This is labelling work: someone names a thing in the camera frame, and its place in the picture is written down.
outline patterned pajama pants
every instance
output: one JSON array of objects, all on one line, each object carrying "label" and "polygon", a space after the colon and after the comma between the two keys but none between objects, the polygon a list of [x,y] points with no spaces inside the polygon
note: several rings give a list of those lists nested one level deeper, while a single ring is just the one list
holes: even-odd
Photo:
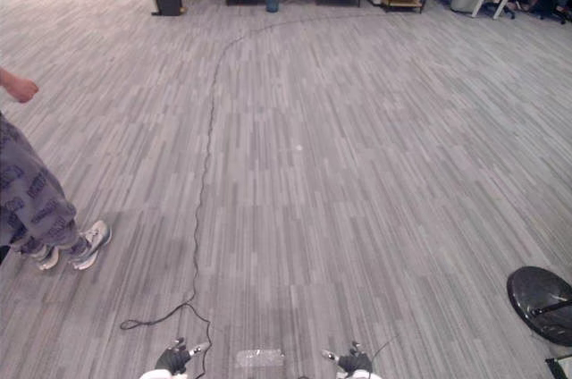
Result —
[{"label": "patterned pajama pants", "polygon": [[77,256],[87,246],[75,207],[24,135],[0,113],[0,246],[34,254],[56,246]]}]

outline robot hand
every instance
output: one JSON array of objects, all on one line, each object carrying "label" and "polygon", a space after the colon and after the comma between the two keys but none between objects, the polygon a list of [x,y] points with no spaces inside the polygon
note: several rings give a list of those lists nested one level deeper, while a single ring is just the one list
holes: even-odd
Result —
[{"label": "robot hand", "polygon": [[155,370],[145,373],[139,379],[171,379],[179,377],[180,379],[186,378],[185,365],[190,359],[208,349],[208,342],[200,343],[192,350],[187,350],[184,338],[180,337],[175,341],[175,344],[163,351],[161,357],[157,360]]}]

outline shelf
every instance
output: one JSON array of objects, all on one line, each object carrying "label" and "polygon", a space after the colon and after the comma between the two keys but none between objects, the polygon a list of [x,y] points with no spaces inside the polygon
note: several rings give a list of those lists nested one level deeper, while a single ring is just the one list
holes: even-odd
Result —
[{"label": "shelf", "polygon": [[401,6],[401,7],[407,7],[407,8],[420,8],[421,7],[421,3],[420,2],[412,2],[412,1],[396,1],[393,0],[390,2],[390,0],[382,0],[382,4],[387,5],[387,6]]}]

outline black round base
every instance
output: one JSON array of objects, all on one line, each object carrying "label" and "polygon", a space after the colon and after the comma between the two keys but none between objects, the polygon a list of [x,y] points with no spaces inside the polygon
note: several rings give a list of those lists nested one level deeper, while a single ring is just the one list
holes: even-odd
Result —
[{"label": "black round base", "polygon": [[572,300],[570,285],[548,270],[526,266],[509,276],[507,291],[512,307],[526,325],[552,343],[572,346],[572,306],[534,314],[535,309]]}]

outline white sneaker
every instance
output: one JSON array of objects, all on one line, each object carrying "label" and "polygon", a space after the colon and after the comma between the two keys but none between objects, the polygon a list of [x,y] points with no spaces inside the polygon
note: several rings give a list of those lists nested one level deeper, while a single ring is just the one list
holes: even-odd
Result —
[{"label": "white sneaker", "polygon": [[30,255],[36,261],[36,266],[39,270],[49,270],[57,265],[57,260],[60,258],[60,251],[56,247],[44,247],[37,253]]},{"label": "white sneaker", "polygon": [[325,359],[329,359],[330,361],[333,361],[334,363],[337,363],[338,360],[340,359],[340,357],[338,357],[333,352],[330,352],[329,350],[322,350],[322,357],[324,357]]},{"label": "white sneaker", "polygon": [[97,259],[99,249],[111,240],[111,227],[99,220],[91,228],[81,235],[89,242],[89,249],[79,257],[72,258],[70,263],[76,270],[85,270],[91,267]]}]

